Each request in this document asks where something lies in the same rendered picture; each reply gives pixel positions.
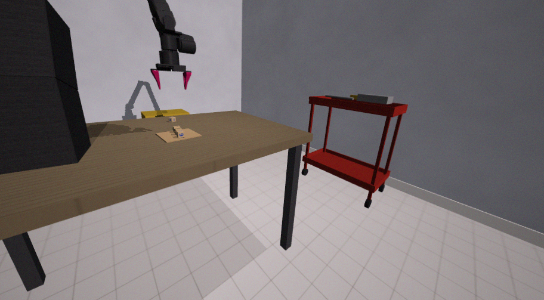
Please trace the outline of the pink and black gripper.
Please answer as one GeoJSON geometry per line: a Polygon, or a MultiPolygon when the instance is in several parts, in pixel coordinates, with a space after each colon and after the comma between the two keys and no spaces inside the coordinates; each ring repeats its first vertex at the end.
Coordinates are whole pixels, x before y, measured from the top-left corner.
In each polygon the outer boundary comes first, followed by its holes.
{"type": "MultiPolygon", "coordinates": [[[[163,64],[157,63],[156,69],[150,69],[151,73],[155,75],[157,85],[160,89],[159,71],[173,71],[183,72],[184,89],[187,89],[187,83],[191,76],[191,71],[186,71],[186,66],[178,65],[178,51],[169,52],[169,50],[162,50],[163,64]],[[170,67],[170,68],[167,68],[170,67]],[[171,69],[171,70],[169,70],[171,69]]],[[[154,76],[153,75],[153,76],[154,76]]]]}

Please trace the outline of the tan flat mat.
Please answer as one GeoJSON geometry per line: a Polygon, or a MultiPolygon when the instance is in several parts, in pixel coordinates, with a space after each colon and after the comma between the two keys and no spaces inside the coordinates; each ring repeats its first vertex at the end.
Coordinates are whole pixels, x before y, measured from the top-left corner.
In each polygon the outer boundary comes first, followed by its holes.
{"type": "Polygon", "coordinates": [[[168,131],[168,132],[160,132],[156,133],[158,137],[163,139],[166,143],[171,143],[174,141],[180,141],[180,140],[186,140],[189,138],[195,138],[195,137],[201,137],[202,135],[198,134],[197,132],[192,131],[191,129],[183,129],[185,137],[178,138],[177,135],[175,135],[174,131],[168,131]]]}

